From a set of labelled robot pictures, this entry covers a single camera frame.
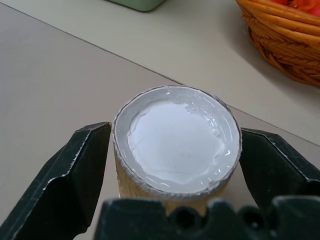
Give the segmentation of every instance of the white paint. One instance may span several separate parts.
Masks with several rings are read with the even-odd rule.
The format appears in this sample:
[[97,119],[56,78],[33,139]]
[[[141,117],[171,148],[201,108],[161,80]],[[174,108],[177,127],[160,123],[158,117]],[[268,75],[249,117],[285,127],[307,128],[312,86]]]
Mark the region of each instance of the white paint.
[[114,127],[126,164],[164,192],[210,189],[237,161],[240,135],[233,116],[194,88],[152,89],[125,106]]
[[223,154],[220,132],[187,109],[185,103],[156,102],[132,121],[129,148],[146,174],[185,185],[207,175]]
[[[72,167],[74,166],[74,164],[75,164],[75,162],[76,162],[76,160],[77,160],[77,157],[79,156],[82,148],[83,148],[84,145],[86,144],[86,141],[87,141],[89,135],[90,135],[90,133],[87,134],[87,136],[85,137],[84,141],[82,142],[81,147],[79,148],[78,152],[75,154],[72,162],[70,163],[70,168],[69,168],[69,170],[68,170],[65,174],[62,174],[61,177],[65,177],[67,174],[70,173]],[[55,180],[55,179],[57,179],[57,178],[60,178],[60,177],[59,177],[59,176],[56,176],[56,177],[54,177],[54,178],[49,179],[49,181],[47,182],[47,185],[46,185],[44,188],[42,188],[42,190],[46,190],[46,188],[47,188],[47,186],[49,185],[49,183],[51,183],[53,180]]]

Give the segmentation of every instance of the orange wicker basket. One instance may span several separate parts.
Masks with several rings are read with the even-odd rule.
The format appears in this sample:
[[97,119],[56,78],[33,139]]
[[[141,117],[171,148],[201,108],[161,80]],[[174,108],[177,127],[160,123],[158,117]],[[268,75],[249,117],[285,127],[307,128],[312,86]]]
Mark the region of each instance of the orange wicker basket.
[[320,87],[320,17],[270,0],[236,0],[250,40],[287,76]]

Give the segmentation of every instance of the table surface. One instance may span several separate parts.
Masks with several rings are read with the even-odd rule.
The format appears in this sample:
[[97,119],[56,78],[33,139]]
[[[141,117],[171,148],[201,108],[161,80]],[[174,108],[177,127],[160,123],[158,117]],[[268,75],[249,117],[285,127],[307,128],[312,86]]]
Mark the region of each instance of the table surface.
[[[149,88],[175,84],[39,20],[0,4],[0,224],[45,162],[73,132],[113,121],[120,107]],[[320,147],[231,107],[241,127],[281,135],[320,168]],[[92,226],[101,204],[119,197],[112,143]],[[240,166],[224,197],[236,209],[255,205]]]
[[150,13],[106,0],[0,2],[320,145],[320,89],[265,62],[235,0],[168,0]]

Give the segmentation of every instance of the cardboard tube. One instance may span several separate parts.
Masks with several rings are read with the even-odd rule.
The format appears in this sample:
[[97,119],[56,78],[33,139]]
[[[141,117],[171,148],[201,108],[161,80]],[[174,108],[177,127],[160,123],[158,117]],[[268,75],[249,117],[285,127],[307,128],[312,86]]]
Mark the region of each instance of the cardboard tube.
[[[191,110],[188,109],[189,105],[187,102],[189,100],[191,100],[190,103],[192,103]],[[159,103],[170,103],[170,101],[172,101],[173,105],[159,106]],[[174,109],[174,114],[179,114],[178,107],[183,105],[188,114],[193,114],[191,118],[199,116],[200,124],[202,124],[202,117],[208,120],[208,116],[211,116],[216,126],[213,126],[211,122],[209,122],[209,134],[207,134],[207,130],[204,128],[201,136],[194,136],[194,134],[197,135],[198,132],[201,134],[200,129],[202,128],[200,126],[194,126],[195,131],[187,129],[185,133],[183,125],[175,125],[173,129],[169,129],[169,125],[172,123],[169,121],[168,128],[166,128],[166,121],[170,119],[170,116],[164,117],[159,122],[159,116],[162,116],[162,112],[160,112],[159,116],[155,115],[156,118],[154,118],[154,120],[150,118],[150,121],[148,121],[148,114],[153,114],[152,111],[155,112],[154,114],[157,114],[156,107],[151,109],[153,106],[158,106],[158,109],[164,108],[164,112],[169,114],[171,111],[166,108],[175,107],[175,105],[178,106],[177,110]],[[184,124],[188,124],[188,116],[189,115],[183,116],[182,120],[185,120]],[[161,124],[163,124],[163,128],[156,130],[155,128]],[[179,133],[181,139],[175,135],[175,131]],[[169,138],[164,138],[166,139],[164,146],[166,146],[165,150],[168,152],[163,153],[162,151],[164,149],[161,148],[162,138],[167,135]],[[132,139],[135,140],[141,137],[147,137],[143,145],[138,145],[141,142],[140,140],[130,142]],[[190,141],[186,139],[189,137],[198,140],[197,143],[192,142],[192,144],[196,145],[194,149],[193,146],[188,145]],[[207,142],[201,142],[202,139],[207,139]],[[214,150],[210,148],[211,140]],[[176,143],[175,147],[168,147],[168,142],[170,142],[171,145],[175,145]],[[139,94],[128,102],[114,120],[113,144],[121,198],[153,198],[161,200],[166,207],[167,214],[170,214],[177,207],[188,206],[196,209],[201,215],[204,215],[208,201],[222,195],[237,166],[242,150],[240,128],[227,106],[216,96],[186,86],[153,88]],[[184,159],[175,158],[175,148],[179,151],[180,155],[182,151],[182,156],[184,151],[186,152]],[[192,154],[194,150],[206,150],[209,151],[209,153],[196,152],[201,157],[193,158]],[[178,170],[181,169],[182,174],[177,171],[175,168],[176,165]],[[157,168],[159,168],[159,166],[166,168],[165,171],[162,169],[158,170]],[[185,169],[187,169],[188,174],[184,174],[183,171]]]

